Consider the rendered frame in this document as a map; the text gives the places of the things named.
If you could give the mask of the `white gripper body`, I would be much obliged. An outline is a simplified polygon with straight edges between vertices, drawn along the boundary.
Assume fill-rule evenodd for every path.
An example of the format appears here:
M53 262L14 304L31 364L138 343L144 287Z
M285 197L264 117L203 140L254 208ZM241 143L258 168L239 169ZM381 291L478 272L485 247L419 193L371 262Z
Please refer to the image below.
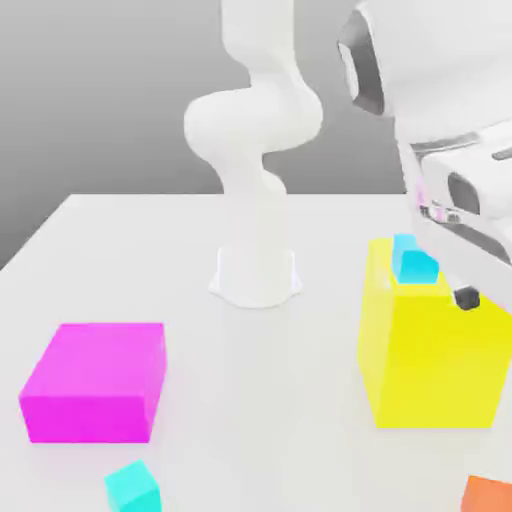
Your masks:
M483 144L399 153L418 245L455 294L473 288L512 314L512 157Z

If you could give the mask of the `small cyan cube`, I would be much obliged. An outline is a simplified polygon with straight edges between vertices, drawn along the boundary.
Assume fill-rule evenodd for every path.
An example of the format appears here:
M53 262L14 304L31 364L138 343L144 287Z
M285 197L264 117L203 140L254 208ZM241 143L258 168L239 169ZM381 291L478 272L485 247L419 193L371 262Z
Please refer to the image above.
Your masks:
M439 264L422 250L413 234L395 234L391 266L399 284L434 284L439 276Z

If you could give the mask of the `small turquoise cube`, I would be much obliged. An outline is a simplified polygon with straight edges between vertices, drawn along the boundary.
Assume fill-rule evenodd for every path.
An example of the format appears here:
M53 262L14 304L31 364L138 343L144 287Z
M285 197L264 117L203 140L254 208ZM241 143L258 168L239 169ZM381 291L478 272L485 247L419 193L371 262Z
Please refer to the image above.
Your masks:
M162 512L160 488L142 460L104 478L110 512Z

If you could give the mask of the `large yellow box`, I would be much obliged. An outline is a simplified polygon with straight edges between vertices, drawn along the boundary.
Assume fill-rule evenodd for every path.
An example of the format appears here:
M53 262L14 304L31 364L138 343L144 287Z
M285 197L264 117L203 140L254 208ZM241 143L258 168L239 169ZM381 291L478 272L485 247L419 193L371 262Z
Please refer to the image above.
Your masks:
M368 244L357 360L380 428L489 428L512 359L512 315L455 305L445 278L400 284L393 242Z

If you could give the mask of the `large orange box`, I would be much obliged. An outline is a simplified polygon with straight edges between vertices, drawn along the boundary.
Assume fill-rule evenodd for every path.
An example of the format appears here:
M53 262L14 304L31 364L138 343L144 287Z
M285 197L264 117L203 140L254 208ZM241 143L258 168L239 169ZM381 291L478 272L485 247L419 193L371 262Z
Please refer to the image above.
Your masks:
M460 512L512 512L512 483L470 475Z

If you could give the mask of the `large magenta box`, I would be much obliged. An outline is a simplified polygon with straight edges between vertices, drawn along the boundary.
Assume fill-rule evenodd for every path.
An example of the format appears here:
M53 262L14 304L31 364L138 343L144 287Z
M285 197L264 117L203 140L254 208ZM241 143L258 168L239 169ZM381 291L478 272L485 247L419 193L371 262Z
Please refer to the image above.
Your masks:
M33 443L147 443L167 368L161 323L58 327L19 394Z

